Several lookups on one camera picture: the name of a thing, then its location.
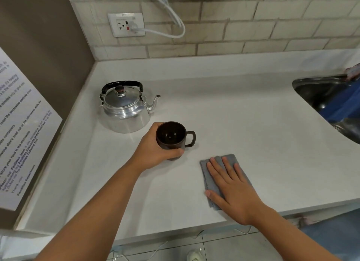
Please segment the person's right hand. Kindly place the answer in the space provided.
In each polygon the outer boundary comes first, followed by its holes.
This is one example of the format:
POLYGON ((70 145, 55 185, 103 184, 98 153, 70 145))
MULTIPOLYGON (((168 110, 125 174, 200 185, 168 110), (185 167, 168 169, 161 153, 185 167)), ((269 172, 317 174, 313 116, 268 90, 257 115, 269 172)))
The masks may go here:
POLYGON ((236 184, 234 181, 236 177, 234 166, 230 165, 226 157, 222 157, 222 160, 228 175, 232 179, 230 184, 226 183, 216 171, 214 157, 209 160, 207 168, 226 200, 226 208, 222 209, 222 211, 237 223, 250 225, 251 217, 254 216, 255 212, 268 206, 262 202, 252 186, 249 188, 236 184))

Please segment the grey cloth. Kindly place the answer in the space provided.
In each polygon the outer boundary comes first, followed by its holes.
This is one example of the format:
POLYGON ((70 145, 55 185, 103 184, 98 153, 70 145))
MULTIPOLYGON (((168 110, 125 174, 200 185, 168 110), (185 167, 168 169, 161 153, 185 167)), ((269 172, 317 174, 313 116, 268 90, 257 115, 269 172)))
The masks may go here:
MULTIPOLYGON (((236 158, 236 156, 234 154, 228 154, 228 155, 224 155, 224 156, 215 156, 214 159, 216 160, 216 162, 222 167, 225 168, 222 157, 226 157, 228 162, 230 163, 231 166, 234 166, 235 163, 238 163, 238 160, 236 158)), ((205 190, 211 190, 216 192, 220 197, 222 197, 224 199, 224 195, 221 192, 220 188, 218 187, 218 185, 216 184, 216 182, 214 181, 213 177, 211 176, 208 168, 207 168, 207 163, 209 162, 209 159, 205 159, 205 160, 201 160, 200 166, 203 172, 203 177, 204 177, 204 184, 205 184, 205 190)), ((245 172, 242 173, 245 177, 245 179, 247 180, 248 184, 250 184, 250 186, 253 187, 252 183, 250 182, 249 178, 247 177, 247 175, 245 174, 245 172)), ((220 211, 222 210, 216 203, 214 203, 212 200, 208 199, 209 202, 209 206, 211 208, 213 208, 216 211, 220 211)))

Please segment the person's right forearm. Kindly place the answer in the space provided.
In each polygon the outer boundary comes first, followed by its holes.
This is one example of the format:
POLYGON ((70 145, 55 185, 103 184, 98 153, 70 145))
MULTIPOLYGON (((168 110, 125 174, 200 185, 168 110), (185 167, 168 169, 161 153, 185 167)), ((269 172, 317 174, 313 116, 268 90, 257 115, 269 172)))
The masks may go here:
POLYGON ((256 211, 250 225, 262 233, 284 261, 342 261, 272 208, 256 211))

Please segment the pinkish sponge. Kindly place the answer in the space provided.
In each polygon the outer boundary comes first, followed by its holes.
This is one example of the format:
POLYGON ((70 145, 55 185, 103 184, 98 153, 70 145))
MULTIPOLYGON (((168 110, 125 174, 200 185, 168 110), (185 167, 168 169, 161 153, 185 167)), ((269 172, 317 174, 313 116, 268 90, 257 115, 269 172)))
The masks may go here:
POLYGON ((356 80, 360 76, 360 63, 345 70, 345 81, 356 80))

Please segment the white power plug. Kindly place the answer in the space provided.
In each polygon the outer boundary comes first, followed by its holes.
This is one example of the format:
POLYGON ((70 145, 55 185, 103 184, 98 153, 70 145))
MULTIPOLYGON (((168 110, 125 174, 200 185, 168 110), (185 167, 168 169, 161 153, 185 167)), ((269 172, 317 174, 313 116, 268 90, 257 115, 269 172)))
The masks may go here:
POLYGON ((130 37, 141 37, 146 36, 144 31, 144 22, 143 21, 129 21, 128 22, 128 35, 130 37))

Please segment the person's blue jeans leg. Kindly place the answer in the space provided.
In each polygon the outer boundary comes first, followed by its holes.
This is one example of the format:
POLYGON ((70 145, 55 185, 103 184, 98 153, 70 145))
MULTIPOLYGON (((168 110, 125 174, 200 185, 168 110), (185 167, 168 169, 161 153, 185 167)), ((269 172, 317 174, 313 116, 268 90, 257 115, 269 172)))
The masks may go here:
POLYGON ((360 261, 360 209, 300 230, 342 261, 360 261))

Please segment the small white floor device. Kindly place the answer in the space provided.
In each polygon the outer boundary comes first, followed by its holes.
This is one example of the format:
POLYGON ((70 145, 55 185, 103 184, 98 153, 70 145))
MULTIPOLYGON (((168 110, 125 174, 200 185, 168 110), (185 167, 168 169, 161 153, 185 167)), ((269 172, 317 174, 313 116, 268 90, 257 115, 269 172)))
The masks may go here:
POLYGON ((206 261, 205 257, 202 255, 202 250, 191 250, 187 254, 186 261, 206 261))

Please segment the person's left hand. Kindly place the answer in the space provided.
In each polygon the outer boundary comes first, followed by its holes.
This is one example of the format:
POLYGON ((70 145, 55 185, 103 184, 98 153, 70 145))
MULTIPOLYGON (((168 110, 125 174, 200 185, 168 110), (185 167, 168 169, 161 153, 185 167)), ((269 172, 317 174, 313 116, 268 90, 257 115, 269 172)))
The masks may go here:
POLYGON ((161 149, 156 142, 156 131, 161 124, 162 122, 152 124, 149 131, 140 140, 126 166, 142 173, 166 160, 164 159, 164 149, 161 149))

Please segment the white printed paper notice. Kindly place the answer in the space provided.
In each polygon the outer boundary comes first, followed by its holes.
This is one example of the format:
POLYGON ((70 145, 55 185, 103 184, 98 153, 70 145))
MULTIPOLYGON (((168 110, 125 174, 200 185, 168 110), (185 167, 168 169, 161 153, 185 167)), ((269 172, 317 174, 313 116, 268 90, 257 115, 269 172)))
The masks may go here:
POLYGON ((0 48, 0 209, 19 207, 61 122, 0 48))

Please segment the person's left forearm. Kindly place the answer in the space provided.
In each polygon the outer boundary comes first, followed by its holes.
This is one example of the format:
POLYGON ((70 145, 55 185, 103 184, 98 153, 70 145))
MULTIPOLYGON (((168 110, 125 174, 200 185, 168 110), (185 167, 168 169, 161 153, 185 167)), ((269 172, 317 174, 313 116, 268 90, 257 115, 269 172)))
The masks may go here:
POLYGON ((121 167, 34 261, 106 261, 135 183, 144 170, 133 162, 121 167))

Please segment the blue item in sink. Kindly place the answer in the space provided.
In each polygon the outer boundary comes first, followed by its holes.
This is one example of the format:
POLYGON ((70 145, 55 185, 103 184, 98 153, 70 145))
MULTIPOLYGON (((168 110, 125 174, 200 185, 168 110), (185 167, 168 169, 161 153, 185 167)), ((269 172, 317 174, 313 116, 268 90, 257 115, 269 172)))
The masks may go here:
POLYGON ((360 119, 360 79, 335 95, 319 114, 329 123, 341 122, 346 118, 360 119))

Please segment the stainless steel sink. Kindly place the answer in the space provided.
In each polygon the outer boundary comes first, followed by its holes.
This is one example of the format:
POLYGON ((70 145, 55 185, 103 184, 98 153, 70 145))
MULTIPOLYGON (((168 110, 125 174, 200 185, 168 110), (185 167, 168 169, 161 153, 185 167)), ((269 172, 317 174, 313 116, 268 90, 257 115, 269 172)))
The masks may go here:
MULTIPOLYGON (((317 113, 356 80, 345 81, 346 74, 326 77, 309 77, 294 80, 292 86, 317 113)), ((341 122, 329 123, 342 135, 360 144, 360 119, 346 118, 341 122)))

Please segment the dark brown mug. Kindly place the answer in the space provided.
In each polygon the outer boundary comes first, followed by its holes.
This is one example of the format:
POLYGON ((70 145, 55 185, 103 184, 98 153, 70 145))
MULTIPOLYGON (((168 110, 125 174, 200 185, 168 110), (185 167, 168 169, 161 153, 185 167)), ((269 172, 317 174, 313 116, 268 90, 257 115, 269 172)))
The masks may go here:
POLYGON ((173 150, 191 148, 196 143, 196 133, 187 129, 178 122, 164 122, 156 131, 156 142, 161 149, 173 150), (192 141, 186 144, 187 136, 192 136, 192 141))

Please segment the white wall outlet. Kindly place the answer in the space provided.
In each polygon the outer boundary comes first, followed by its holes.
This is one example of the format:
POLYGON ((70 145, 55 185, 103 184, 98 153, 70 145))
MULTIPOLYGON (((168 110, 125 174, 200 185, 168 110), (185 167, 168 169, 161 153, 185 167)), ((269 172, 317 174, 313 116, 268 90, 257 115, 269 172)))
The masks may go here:
POLYGON ((114 37, 128 38, 128 22, 144 21, 142 13, 108 13, 110 28, 114 37))

